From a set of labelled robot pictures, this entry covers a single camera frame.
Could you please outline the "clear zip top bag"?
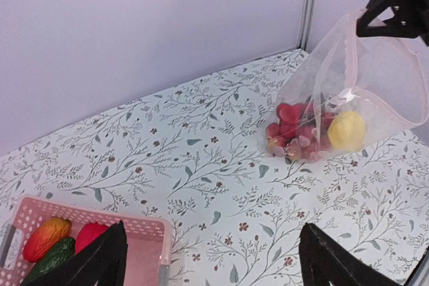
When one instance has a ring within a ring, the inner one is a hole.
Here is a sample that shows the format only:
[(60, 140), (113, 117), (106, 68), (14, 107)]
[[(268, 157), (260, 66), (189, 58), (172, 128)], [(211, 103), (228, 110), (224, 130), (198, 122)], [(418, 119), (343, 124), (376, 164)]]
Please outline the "clear zip top bag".
[[(366, 128), (359, 150), (428, 120), (428, 86), (417, 53), (399, 38), (359, 38), (356, 22), (362, 14), (358, 10), (339, 19), (279, 89), (263, 128), (268, 155), (273, 156), (265, 130), (277, 121), (275, 110), (282, 102), (312, 103), (318, 118), (322, 111), (359, 113)], [(332, 148), (321, 159), (354, 152)]]

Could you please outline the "yellow toy pepper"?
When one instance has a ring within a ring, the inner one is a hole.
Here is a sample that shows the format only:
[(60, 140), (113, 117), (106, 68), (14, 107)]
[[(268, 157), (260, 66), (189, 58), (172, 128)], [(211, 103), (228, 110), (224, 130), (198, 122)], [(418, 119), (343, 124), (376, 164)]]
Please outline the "yellow toy pepper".
[(328, 138), (334, 149), (354, 152), (362, 148), (365, 140), (365, 122), (355, 111), (339, 113), (328, 128)]

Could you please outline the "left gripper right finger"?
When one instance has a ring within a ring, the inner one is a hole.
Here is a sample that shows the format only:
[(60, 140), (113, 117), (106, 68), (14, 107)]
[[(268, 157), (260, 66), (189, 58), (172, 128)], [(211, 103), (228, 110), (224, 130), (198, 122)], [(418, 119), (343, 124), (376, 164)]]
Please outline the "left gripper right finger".
[(313, 223), (306, 223), (301, 229), (300, 266), (304, 286), (397, 285), (356, 259)]

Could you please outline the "red toy apple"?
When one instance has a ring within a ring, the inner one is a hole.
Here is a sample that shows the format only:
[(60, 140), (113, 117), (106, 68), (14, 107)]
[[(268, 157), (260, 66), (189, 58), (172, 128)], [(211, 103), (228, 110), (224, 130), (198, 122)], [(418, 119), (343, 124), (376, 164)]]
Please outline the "red toy apple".
[(75, 239), (75, 254), (78, 254), (81, 250), (86, 248), (92, 241), (102, 235), (109, 226), (99, 223), (88, 223), (85, 224)]

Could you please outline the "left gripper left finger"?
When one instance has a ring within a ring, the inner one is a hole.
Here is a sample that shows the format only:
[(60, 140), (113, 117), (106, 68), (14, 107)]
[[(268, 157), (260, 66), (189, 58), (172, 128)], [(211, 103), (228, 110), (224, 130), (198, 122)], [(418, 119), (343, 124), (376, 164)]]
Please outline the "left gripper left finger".
[(123, 286), (127, 264), (123, 222), (111, 225), (66, 263), (30, 281), (30, 285)]

